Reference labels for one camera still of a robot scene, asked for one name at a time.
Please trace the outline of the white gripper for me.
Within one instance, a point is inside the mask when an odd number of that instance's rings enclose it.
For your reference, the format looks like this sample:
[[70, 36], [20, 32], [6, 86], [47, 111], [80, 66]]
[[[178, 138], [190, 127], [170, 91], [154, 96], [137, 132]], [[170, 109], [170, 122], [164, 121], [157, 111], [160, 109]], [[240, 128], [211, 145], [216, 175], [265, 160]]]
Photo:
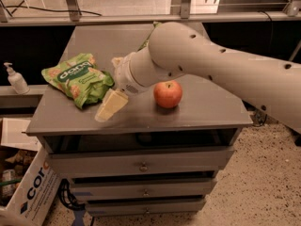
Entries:
[[147, 90], [135, 81], [130, 68], [131, 58], [132, 54], [112, 58], [111, 62], [115, 68], [114, 80], [118, 89], [110, 89], [105, 93], [94, 117], [96, 121], [108, 121], [127, 105], [128, 96], [135, 96]]

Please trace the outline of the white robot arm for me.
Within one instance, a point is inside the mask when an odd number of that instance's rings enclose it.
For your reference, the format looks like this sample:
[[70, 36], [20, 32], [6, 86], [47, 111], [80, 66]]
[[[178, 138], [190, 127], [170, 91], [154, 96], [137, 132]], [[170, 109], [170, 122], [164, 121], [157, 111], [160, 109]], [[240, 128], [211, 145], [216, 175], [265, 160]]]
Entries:
[[210, 80], [295, 132], [301, 132], [301, 65], [219, 46], [179, 23], [156, 26], [145, 47], [117, 60], [114, 80], [95, 115], [107, 121], [129, 97], [192, 74]]

